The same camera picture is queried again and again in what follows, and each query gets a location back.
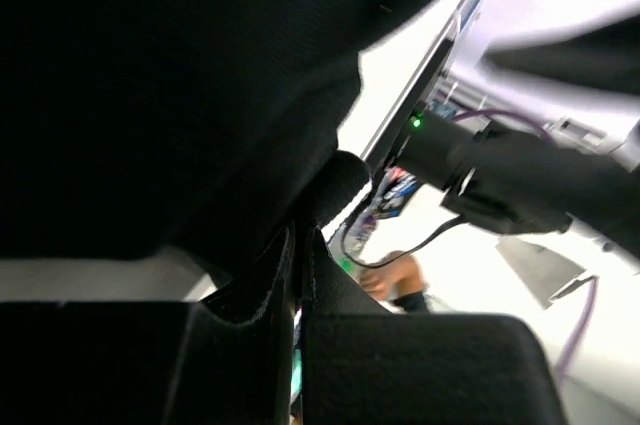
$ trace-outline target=black cable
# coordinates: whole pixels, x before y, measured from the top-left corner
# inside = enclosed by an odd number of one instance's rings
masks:
[[[447,220],[442,225],[440,225],[438,228],[436,228],[433,231],[433,233],[431,233],[431,235],[429,235],[424,241],[422,241],[420,244],[418,244],[415,247],[413,247],[411,250],[407,250],[406,252],[403,252],[399,256],[391,258],[389,260],[385,260],[384,262],[381,262],[381,263],[370,264],[370,263],[360,262],[359,260],[357,260],[354,257],[352,257],[351,254],[349,254],[349,252],[347,252],[345,242],[346,242],[346,239],[347,239],[347,234],[349,233],[349,231],[351,229],[350,226],[349,227],[345,227],[345,230],[344,230],[344,232],[342,234],[342,237],[341,237],[341,240],[340,240],[340,249],[342,251],[342,254],[345,257],[347,257],[347,259],[349,259],[351,262],[353,262],[355,265],[358,265],[358,266],[360,266],[362,268],[367,268],[369,270],[377,270],[379,268],[386,267],[391,262],[395,262],[399,258],[405,257],[407,255],[411,255],[412,253],[417,252],[421,248],[426,247],[427,245],[429,245],[431,242],[433,242],[436,238],[438,238],[444,232],[447,232],[447,231],[451,230],[452,228],[457,227],[458,225],[463,225],[465,223],[468,223],[468,220],[466,218],[462,217],[462,216],[457,216],[457,217],[452,218],[451,220]]]

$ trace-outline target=person's arm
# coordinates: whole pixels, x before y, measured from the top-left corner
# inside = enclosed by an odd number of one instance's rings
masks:
[[[397,298],[393,300],[393,304],[407,313],[428,312],[429,308],[424,298],[427,284],[422,279],[418,262],[410,255],[398,261],[402,262],[399,268],[403,274],[396,282]]]
[[[404,252],[388,254],[382,261],[398,257],[386,267],[367,270],[360,277],[362,288],[376,300],[387,300],[395,289],[397,298],[393,304],[406,312],[427,311],[423,293],[427,286],[422,279],[420,266],[411,255]]]

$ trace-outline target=sleeve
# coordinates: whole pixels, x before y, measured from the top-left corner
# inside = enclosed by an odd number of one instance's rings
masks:
[[[398,297],[392,302],[396,307],[402,308],[407,313],[414,312],[427,312],[429,313],[429,307],[427,301],[424,298],[422,292],[410,293]]]

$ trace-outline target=hand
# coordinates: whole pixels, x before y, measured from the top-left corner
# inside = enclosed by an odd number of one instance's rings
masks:
[[[393,274],[387,267],[378,270],[366,270],[360,275],[360,286],[374,300],[389,298],[395,285]]]

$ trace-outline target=power cord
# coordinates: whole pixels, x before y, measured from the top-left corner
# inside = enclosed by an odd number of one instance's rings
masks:
[[[598,282],[599,277],[595,275],[589,276],[582,281],[582,284],[589,283],[587,299],[582,308],[582,312],[580,313],[580,317],[578,318],[578,322],[571,331],[571,335],[569,336],[567,342],[562,347],[562,351],[560,352],[560,356],[558,357],[556,366],[554,367],[556,380],[558,382],[558,387],[560,388],[562,388],[564,382],[569,376],[569,368],[571,367],[573,360],[578,354],[578,349],[580,348],[582,340],[587,334],[589,323],[591,322],[591,318],[596,307]]]
[[[465,223],[468,223],[468,221],[462,216],[454,217],[451,220],[447,220],[442,225],[440,225],[438,228],[436,228],[431,233],[431,235],[429,235],[425,240],[423,240],[420,244],[416,245],[412,249],[407,250],[406,252],[403,252],[402,254],[398,255],[397,257],[385,260],[385,261],[380,262],[380,263],[375,263],[375,264],[361,262],[358,259],[352,257],[351,254],[346,250],[346,239],[347,239],[347,235],[348,235],[349,231],[351,230],[351,226],[348,226],[348,227],[345,228],[345,230],[344,230],[344,232],[342,234],[342,237],[341,237],[341,240],[340,240],[340,250],[342,251],[342,254],[345,257],[347,257],[351,262],[353,262],[355,265],[358,265],[359,267],[366,268],[366,269],[369,269],[369,270],[377,270],[379,268],[386,267],[391,262],[395,262],[399,258],[405,257],[407,255],[411,255],[412,253],[417,252],[421,248],[426,247],[427,245],[429,245],[431,242],[433,242],[436,238],[438,238],[444,232],[447,232],[447,231],[451,230],[452,228],[455,228],[458,225],[463,225]]]
[[[511,120],[518,121],[529,126],[534,131],[538,132],[540,138],[549,142],[555,143],[555,140],[551,136],[551,134],[538,122],[527,117],[526,115],[522,115],[521,113],[512,112],[510,110],[500,110],[494,108],[487,108],[484,110],[472,110],[469,112],[462,112],[451,119],[452,122],[458,123],[464,120],[468,120],[470,118],[475,117],[484,117],[484,118],[493,118],[493,117],[505,117]]]

